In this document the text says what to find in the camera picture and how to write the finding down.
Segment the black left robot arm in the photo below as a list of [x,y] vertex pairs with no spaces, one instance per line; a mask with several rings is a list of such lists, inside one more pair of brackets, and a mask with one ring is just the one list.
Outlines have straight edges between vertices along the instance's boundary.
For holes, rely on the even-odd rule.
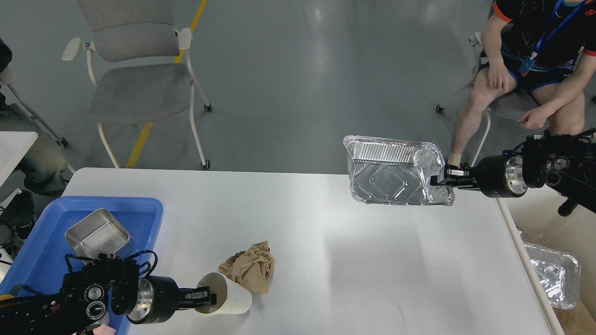
[[210,286],[179,288],[168,276],[154,276],[155,261],[138,263],[152,250],[126,257],[67,254],[67,273],[58,293],[11,297],[1,302],[3,335],[72,335],[85,332],[108,311],[132,324],[166,322],[177,310],[214,307]]

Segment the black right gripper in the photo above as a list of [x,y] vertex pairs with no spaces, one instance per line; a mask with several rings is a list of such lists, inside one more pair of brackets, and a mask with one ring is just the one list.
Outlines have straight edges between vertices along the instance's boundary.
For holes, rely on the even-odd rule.
[[519,155],[485,157],[471,170],[446,169],[445,177],[430,177],[430,185],[476,191],[489,198],[519,198],[528,186],[523,179],[523,159]]

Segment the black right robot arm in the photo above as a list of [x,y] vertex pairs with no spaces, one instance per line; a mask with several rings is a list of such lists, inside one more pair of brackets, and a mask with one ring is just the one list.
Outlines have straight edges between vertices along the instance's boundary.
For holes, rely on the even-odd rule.
[[596,211],[595,129],[577,135],[528,136],[513,150],[485,157],[475,166],[445,165],[430,178],[432,186],[482,192],[492,199],[519,198],[530,188],[548,186],[566,197],[558,214],[577,206]]

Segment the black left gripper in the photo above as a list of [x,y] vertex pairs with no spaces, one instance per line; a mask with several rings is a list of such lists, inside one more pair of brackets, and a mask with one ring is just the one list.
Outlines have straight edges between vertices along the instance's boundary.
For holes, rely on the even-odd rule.
[[136,302],[126,318],[132,324],[166,322],[177,310],[195,309],[209,313],[218,296],[211,287],[179,288],[167,276],[148,276],[138,280]]

